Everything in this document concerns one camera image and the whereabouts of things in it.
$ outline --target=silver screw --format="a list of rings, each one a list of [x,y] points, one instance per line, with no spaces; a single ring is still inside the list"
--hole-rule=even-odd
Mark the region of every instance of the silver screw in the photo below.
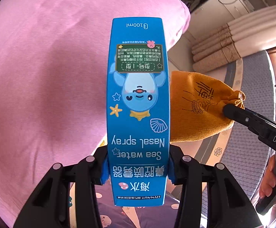
[[[60,168],[61,168],[61,164],[60,164],[60,163],[55,163],[55,164],[52,166],[52,168],[53,168],[54,170],[60,169]]]
[[[223,164],[221,164],[221,163],[218,163],[218,164],[216,165],[216,167],[217,167],[218,169],[220,169],[220,170],[223,170],[223,169],[225,168],[225,166],[224,166]]]
[[[95,160],[94,156],[87,156],[86,161],[87,162],[93,162]]]
[[[190,162],[191,159],[192,159],[192,158],[191,158],[189,155],[183,156],[183,161]]]

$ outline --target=pink bed sheet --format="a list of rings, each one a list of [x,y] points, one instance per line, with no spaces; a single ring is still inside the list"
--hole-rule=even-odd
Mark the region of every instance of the pink bed sheet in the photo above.
[[[127,16],[161,17],[168,49],[190,19],[180,0],[0,2],[0,216],[9,227],[52,164],[77,163],[105,135],[111,23]]]

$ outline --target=cartoon whale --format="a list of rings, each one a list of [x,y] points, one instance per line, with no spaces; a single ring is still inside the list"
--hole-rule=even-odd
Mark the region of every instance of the cartoon whale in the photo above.
[[[131,117],[139,121],[150,116],[149,110],[158,99],[158,87],[161,87],[166,79],[165,71],[155,76],[153,73],[127,73],[126,76],[116,71],[116,63],[110,68],[115,83],[122,87],[121,97],[124,104],[131,110]]]

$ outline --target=nasal spray box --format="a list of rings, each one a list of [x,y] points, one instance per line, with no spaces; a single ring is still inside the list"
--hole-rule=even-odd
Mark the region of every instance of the nasal spray box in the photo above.
[[[113,19],[106,104],[108,163],[115,205],[163,205],[170,93],[161,18]]]

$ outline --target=drawstring bag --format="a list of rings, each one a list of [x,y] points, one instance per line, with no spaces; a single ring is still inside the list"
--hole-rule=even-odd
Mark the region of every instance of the drawstring bag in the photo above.
[[[210,76],[173,71],[170,83],[171,142],[197,141],[233,126],[223,107],[234,104],[244,109],[245,94],[233,91]]]

